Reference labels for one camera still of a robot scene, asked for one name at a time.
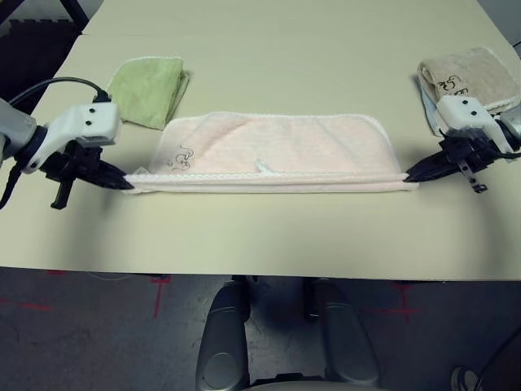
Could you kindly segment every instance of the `beige tabletop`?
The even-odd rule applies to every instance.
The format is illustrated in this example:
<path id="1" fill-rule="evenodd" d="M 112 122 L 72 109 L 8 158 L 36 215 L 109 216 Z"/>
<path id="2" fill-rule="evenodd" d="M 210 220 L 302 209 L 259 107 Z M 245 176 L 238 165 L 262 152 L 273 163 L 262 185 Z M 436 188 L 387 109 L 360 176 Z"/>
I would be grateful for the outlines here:
<path id="1" fill-rule="evenodd" d="M 179 2 L 147 12 L 150 2 L 125 2 L 119 9 L 118 3 L 105 1 L 85 30 L 92 35 L 77 40 L 58 75 L 106 86 L 127 59 L 179 55 L 191 81 L 177 117 L 222 110 L 363 113 L 381 121 L 404 169 L 435 152 L 439 141 L 427 127 L 414 80 L 421 59 L 488 46 L 521 78 L 516 54 L 470 0 L 230 0 L 206 2 L 199 14 Z M 85 86 L 54 85 L 34 116 L 42 124 L 92 96 Z M 126 124 L 104 158 L 127 171 L 147 166 L 160 135 Z M 36 173 L 20 179 L 2 211 L 1 264 L 521 279 L 520 174 L 519 162 L 498 161 L 479 174 L 490 189 L 482 195 L 459 175 L 411 192 L 321 195 L 131 196 L 78 181 L 68 207 L 56 211 L 49 204 L 58 184 Z"/>

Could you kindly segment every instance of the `green towel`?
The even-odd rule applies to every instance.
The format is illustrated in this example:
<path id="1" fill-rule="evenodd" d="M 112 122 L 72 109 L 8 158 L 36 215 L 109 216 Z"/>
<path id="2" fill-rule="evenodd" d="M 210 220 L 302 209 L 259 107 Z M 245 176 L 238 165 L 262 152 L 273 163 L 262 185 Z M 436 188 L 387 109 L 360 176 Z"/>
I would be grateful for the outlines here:
<path id="1" fill-rule="evenodd" d="M 182 59 L 146 57 L 122 64 L 108 92 L 123 120 L 162 130 L 172 118 L 187 84 Z"/>

